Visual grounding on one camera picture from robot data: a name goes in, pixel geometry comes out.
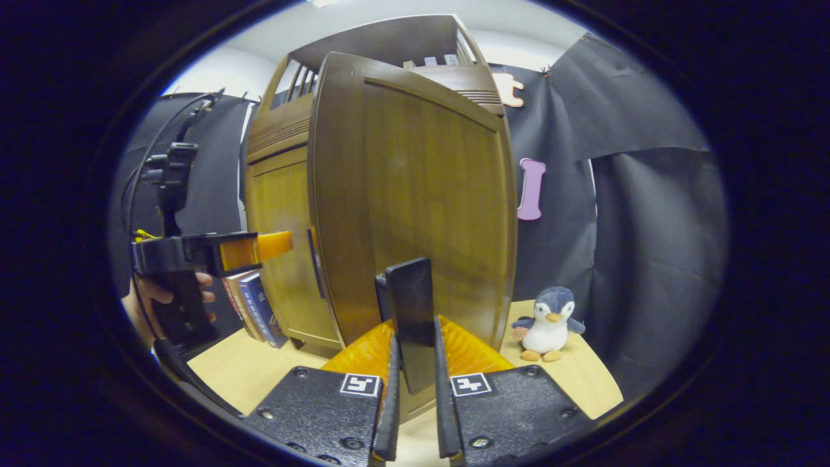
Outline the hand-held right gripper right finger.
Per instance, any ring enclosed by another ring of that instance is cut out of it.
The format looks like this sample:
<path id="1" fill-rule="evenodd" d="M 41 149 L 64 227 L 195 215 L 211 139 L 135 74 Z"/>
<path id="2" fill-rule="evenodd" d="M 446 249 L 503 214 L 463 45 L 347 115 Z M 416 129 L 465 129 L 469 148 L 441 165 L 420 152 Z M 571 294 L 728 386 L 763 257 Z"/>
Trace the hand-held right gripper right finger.
<path id="1" fill-rule="evenodd" d="M 593 429 L 593 420 L 541 366 L 484 370 L 492 349 L 451 371 L 469 332 L 437 316 L 435 391 L 439 455 L 453 466 L 530 466 L 558 454 Z"/>

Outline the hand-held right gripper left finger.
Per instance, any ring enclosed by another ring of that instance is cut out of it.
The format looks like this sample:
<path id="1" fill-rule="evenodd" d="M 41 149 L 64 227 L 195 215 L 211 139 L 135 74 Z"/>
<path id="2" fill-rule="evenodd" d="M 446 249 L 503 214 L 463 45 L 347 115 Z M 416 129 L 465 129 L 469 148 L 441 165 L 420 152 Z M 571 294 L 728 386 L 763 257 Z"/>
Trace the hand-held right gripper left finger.
<path id="1" fill-rule="evenodd" d="M 320 368 L 295 366 L 245 423 L 279 449 L 320 466 L 385 466 L 396 459 L 400 356 L 392 321 Z"/>

